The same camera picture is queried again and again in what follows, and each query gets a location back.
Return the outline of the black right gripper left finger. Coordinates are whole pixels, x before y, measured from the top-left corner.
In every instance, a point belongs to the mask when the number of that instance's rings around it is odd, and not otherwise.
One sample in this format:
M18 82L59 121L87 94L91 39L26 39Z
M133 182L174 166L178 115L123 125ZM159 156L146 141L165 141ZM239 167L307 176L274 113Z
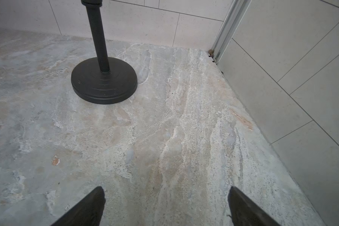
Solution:
M52 226L99 226L105 202L104 190L97 186Z

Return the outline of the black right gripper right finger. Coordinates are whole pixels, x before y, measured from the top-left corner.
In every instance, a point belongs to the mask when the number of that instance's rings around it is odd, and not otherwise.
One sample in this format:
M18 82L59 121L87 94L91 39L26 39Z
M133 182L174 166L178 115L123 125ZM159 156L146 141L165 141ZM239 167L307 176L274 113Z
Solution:
M228 204L234 226L280 226L239 188L232 186Z

